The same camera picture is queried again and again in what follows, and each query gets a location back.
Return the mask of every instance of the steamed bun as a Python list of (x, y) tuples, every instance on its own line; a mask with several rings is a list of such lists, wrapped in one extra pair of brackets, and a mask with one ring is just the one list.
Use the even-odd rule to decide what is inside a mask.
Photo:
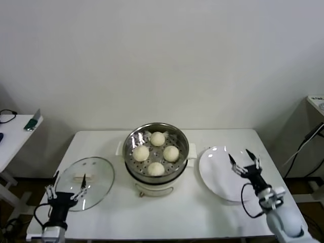
[(161, 176), (165, 169), (159, 162), (153, 162), (147, 167), (147, 172), (150, 176)]
[(151, 144), (153, 144), (156, 147), (162, 146), (164, 142), (166, 141), (166, 138), (163, 133), (155, 132), (151, 135)]
[(175, 162), (179, 158), (179, 150), (175, 146), (168, 146), (163, 151), (163, 157), (169, 162)]
[(134, 160), (139, 161), (139, 162), (147, 160), (149, 155), (150, 155), (150, 152), (149, 152), (148, 148), (144, 145), (136, 147), (133, 151)]

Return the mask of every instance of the table leg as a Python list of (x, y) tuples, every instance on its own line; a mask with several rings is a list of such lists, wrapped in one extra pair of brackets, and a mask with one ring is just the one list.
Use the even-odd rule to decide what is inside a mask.
[(11, 183), (11, 185), (13, 186), (17, 186), (18, 184), (15, 178), (13, 178), (8, 171), (2, 171), (0, 177), (3, 178), (5, 181)]
[(313, 203), (319, 202), (324, 206), (324, 185), (319, 187), (315, 181), (308, 182), (313, 189), (312, 194), (296, 194), (293, 198), (296, 203)]
[(31, 192), (25, 192), (21, 198), (18, 198), (0, 184), (0, 195), (3, 200), (14, 207), (14, 211), (8, 220), (18, 218), (21, 214), (33, 214), (35, 207), (26, 204), (31, 196)]

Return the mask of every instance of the white wall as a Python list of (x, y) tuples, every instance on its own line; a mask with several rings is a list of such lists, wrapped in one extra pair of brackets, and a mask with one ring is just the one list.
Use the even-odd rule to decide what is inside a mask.
[(50, 176), (76, 131), (152, 121), (255, 128), (271, 147), (301, 100), (324, 93), (323, 9), (322, 0), (1, 1), (0, 103), (45, 118), (10, 169)]

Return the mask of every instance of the white plate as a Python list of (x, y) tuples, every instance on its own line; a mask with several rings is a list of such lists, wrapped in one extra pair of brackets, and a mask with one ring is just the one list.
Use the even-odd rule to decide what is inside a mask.
[[(215, 146), (207, 149), (199, 161), (200, 175), (206, 186), (215, 194), (229, 201), (241, 201), (240, 193), (248, 179), (244, 179), (232, 170), (228, 153), (241, 167), (252, 165), (253, 162), (245, 149)], [(243, 200), (255, 197), (252, 186), (244, 188)]]

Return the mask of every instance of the glass lid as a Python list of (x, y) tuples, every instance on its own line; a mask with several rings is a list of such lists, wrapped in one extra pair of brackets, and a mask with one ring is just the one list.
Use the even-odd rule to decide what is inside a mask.
[(113, 166), (108, 160), (100, 157), (83, 158), (61, 174), (56, 183), (56, 191), (80, 192), (84, 174), (87, 194), (70, 211), (83, 211), (98, 204), (108, 194), (115, 179)]

